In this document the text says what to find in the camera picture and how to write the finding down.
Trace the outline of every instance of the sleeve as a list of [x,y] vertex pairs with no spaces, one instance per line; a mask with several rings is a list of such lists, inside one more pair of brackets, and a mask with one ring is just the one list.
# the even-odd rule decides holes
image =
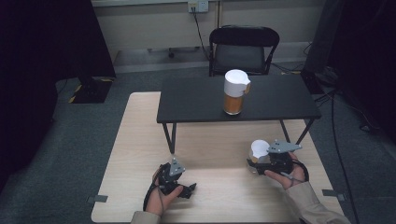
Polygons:
[[350,223],[346,217],[321,204],[309,182],[287,189],[286,195],[294,212],[306,223]]
[[131,224],[159,224],[161,218],[155,214],[148,212],[134,212]]

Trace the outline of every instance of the hand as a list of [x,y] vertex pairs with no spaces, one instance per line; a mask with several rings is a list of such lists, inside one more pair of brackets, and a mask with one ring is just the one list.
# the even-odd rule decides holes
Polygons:
[[[155,185],[159,185],[158,178],[155,180]],[[171,202],[181,193],[181,191],[183,191],[183,186],[178,186],[170,194],[164,195],[159,187],[155,188],[149,195],[146,212],[150,212],[161,217],[166,209],[168,209]]]
[[[297,157],[292,152],[289,152],[289,154],[293,160],[297,160]],[[291,171],[290,173],[290,176],[292,176],[293,179],[289,179],[286,176],[279,175],[270,170],[266,170],[264,173],[271,179],[274,179],[277,182],[279,182],[282,185],[283,189],[289,189],[305,181],[304,170],[303,168],[301,168],[301,166],[297,164],[293,164],[293,171]]]

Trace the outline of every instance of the wooden table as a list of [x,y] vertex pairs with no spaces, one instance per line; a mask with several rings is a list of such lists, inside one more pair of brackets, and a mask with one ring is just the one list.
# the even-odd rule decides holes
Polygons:
[[[94,222],[130,222],[142,210],[151,177],[160,164],[174,156],[186,167],[179,183],[197,183],[192,196],[177,199],[163,216],[163,223],[268,223],[298,222],[286,203],[280,185],[247,168],[250,144],[256,139],[281,139],[278,121],[180,123],[177,152],[169,153],[163,126],[156,122],[159,92],[131,94],[120,125],[99,195]],[[285,120],[295,141],[305,126],[302,120]],[[296,155],[310,172],[311,184],[320,201],[343,213],[335,197],[322,196],[332,189],[309,133]]]

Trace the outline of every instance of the white lid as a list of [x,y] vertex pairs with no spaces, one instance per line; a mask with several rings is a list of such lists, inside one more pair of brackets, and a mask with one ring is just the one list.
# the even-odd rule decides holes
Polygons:
[[264,140],[256,140],[251,144],[251,150],[255,158],[268,155],[268,147],[270,145]]
[[233,84],[244,84],[247,85],[250,83],[248,79],[248,74],[242,70],[233,69],[228,71],[225,74],[225,79]]

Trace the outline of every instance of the white cup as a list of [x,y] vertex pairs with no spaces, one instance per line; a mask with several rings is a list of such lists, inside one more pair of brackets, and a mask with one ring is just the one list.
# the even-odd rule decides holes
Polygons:
[[254,163],[268,163],[268,147],[270,145],[264,140],[258,139],[250,146],[249,157]]
[[225,74],[224,80],[224,111],[229,115],[237,115],[242,111],[244,95],[250,90],[248,74],[234,69]]

